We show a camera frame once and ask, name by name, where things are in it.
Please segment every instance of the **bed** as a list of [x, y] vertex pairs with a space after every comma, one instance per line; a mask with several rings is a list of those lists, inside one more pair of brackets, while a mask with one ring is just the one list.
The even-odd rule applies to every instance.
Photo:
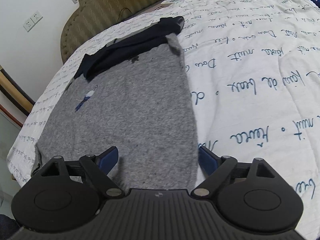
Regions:
[[[21, 186], [34, 145], [84, 54], [159, 21], [183, 16], [178, 35], [198, 145], [241, 162], [264, 158], [301, 196], [297, 230], [320, 235], [320, 9], [310, 0], [180, 0], [94, 36], [65, 62], [36, 102], [7, 157]], [[198, 168], [196, 185], [204, 179]]]

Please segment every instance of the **wall socket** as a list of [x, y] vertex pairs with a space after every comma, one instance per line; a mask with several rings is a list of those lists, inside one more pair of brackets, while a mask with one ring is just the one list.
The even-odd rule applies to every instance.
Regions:
[[31, 20], [31, 18], [29, 18], [26, 20], [23, 27], [26, 29], [27, 32], [29, 32], [34, 25], [35, 25], [35, 23]]
[[38, 21], [42, 19], [42, 15], [39, 13], [39, 11], [36, 11], [32, 16], [31, 20], [36, 24]]

